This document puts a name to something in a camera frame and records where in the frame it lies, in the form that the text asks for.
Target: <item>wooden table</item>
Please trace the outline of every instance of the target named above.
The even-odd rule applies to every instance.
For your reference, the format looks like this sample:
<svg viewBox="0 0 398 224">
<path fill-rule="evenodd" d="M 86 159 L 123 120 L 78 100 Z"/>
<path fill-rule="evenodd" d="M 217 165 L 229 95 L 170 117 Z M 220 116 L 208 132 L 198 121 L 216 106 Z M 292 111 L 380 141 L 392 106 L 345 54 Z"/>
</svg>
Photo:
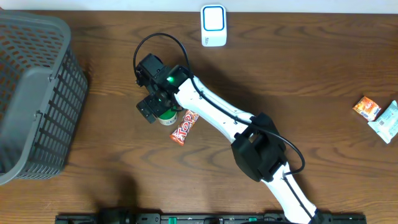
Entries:
<svg viewBox="0 0 398 224">
<path fill-rule="evenodd" d="M 92 83 L 69 165 L 50 180 L 0 187 L 1 223 L 53 223 L 60 212 L 129 206 L 172 213 L 280 210 L 264 184 L 236 166 L 229 142 L 200 119 L 186 145 L 175 126 L 149 124 L 136 109 L 132 55 L 154 32 L 186 46 L 195 75 L 238 108 L 263 111 L 303 152 L 295 178 L 320 209 L 363 212 L 368 223 L 398 219 L 398 141 L 386 145 L 351 108 L 366 95 L 386 108 L 397 97 L 398 16 L 229 13 L 228 42 L 200 43 L 199 13 L 35 12 L 58 16 Z M 183 64 L 165 38 L 139 53 Z M 300 161 L 287 155 L 293 168 Z"/>
</svg>

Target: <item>white plug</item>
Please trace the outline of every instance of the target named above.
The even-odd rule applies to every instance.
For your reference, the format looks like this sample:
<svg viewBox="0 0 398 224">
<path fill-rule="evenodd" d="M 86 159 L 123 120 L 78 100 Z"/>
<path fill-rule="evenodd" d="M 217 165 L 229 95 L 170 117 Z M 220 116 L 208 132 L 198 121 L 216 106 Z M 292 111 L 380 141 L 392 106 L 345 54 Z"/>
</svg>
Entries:
<svg viewBox="0 0 398 224">
<path fill-rule="evenodd" d="M 219 4 L 203 6 L 200 10 L 201 44 L 219 47 L 226 44 L 226 10 Z"/>
</svg>

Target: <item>candy bar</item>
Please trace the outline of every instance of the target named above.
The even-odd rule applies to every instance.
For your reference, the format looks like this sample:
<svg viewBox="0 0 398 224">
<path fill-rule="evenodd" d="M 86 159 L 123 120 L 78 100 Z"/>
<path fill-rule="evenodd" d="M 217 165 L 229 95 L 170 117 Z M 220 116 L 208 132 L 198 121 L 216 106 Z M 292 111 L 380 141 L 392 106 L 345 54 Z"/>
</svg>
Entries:
<svg viewBox="0 0 398 224">
<path fill-rule="evenodd" d="M 368 121 L 374 121 L 378 112 L 381 110 L 379 105 L 366 96 L 362 97 L 362 99 L 353 107 L 353 109 Z"/>
<path fill-rule="evenodd" d="M 185 116 L 183 117 L 182 123 L 173 132 L 173 134 L 170 135 L 170 138 L 183 146 L 189 130 L 191 130 L 198 118 L 199 114 L 187 110 L 187 112 L 185 112 Z"/>
</svg>

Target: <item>small green can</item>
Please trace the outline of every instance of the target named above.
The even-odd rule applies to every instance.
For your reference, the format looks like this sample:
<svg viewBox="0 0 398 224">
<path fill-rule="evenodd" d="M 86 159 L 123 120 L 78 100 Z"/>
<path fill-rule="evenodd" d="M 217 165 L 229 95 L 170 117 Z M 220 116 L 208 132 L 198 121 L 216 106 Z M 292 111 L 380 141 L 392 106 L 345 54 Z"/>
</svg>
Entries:
<svg viewBox="0 0 398 224">
<path fill-rule="evenodd" d="M 163 125 L 166 125 L 166 126 L 172 125 L 177 120 L 177 112 L 169 109 L 164 114 L 160 115 L 157 119 Z"/>
</svg>

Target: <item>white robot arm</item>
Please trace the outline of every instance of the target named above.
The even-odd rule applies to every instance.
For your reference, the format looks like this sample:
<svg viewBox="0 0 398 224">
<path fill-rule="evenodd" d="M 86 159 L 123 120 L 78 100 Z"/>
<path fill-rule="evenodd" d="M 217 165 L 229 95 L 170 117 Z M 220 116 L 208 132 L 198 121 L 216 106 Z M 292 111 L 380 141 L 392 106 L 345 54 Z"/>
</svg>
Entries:
<svg viewBox="0 0 398 224">
<path fill-rule="evenodd" d="M 207 96 L 212 102 L 228 111 L 230 114 L 237 116 L 238 118 L 251 123 L 253 115 L 241 111 L 234 106 L 221 99 L 219 96 L 212 93 L 207 89 L 197 77 L 194 78 L 194 82 L 197 87 Z M 205 99 L 203 99 L 192 85 L 191 79 L 186 80 L 179 86 L 179 92 L 175 94 L 175 99 L 178 104 L 183 108 L 192 110 L 198 113 L 203 119 L 218 129 L 224 136 L 233 143 L 235 141 L 236 133 L 242 133 L 248 126 L 242 123 L 236 122 L 234 119 L 226 116 L 223 112 L 210 105 Z M 289 164 L 286 162 L 282 164 L 274 173 L 273 180 L 267 182 L 262 179 L 261 182 L 265 183 L 271 192 L 275 195 L 276 199 L 282 205 L 286 218 L 294 223 L 310 223 L 311 217 L 315 215 L 317 208 L 304 196 L 300 187 L 297 185 L 292 175 L 284 174 L 290 172 Z M 288 183 L 291 185 L 291 190 L 284 180 L 287 178 Z M 300 202 L 297 200 L 296 194 L 302 205 L 310 213 L 310 216 L 304 210 Z"/>
</svg>

